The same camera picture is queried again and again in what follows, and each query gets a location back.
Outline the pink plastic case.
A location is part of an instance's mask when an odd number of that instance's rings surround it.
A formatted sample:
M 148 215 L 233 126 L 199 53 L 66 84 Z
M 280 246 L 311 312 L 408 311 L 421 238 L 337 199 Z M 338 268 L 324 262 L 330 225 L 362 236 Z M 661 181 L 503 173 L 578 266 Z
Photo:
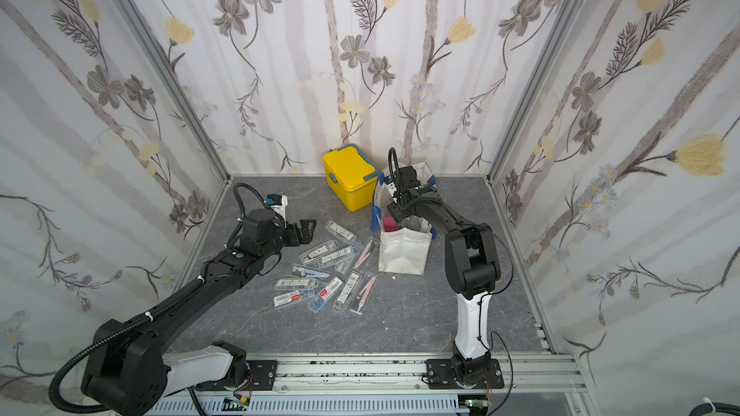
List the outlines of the pink plastic case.
M 399 223 L 397 223 L 397 221 L 395 221 L 391 216 L 387 216 L 382 219 L 382 227 L 385 232 L 395 232 L 400 228 Z

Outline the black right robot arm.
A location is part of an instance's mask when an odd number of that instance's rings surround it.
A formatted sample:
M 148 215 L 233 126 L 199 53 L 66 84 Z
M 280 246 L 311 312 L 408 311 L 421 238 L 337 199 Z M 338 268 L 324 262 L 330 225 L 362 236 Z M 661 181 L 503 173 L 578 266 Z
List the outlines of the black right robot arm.
M 488 335 L 489 304 L 502 271 L 496 235 L 447 205 L 433 185 L 423 184 L 412 166 L 389 160 L 387 184 L 393 187 L 387 211 L 400 223 L 417 217 L 443 238 L 445 275 L 457 295 L 458 320 L 450 374 L 461 387 L 473 388 L 493 371 Z

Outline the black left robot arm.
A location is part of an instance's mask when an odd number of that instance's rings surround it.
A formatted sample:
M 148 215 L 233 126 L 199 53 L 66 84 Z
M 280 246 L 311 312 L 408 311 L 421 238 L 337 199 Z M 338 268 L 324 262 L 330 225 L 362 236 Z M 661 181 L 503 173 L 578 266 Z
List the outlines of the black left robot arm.
M 50 402 L 73 414 L 144 415 L 165 396 L 243 369 L 239 350 L 215 345 L 198 352 L 206 364 L 188 379 L 185 364 L 167 351 L 210 308 L 262 275 L 268 259 L 310 244 L 316 225 L 313 219 L 287 223 L 269 207 L 241 215 L 224 249 L 195 279 L 126 322 L 102 325 L 92 344 L 52 377 Z

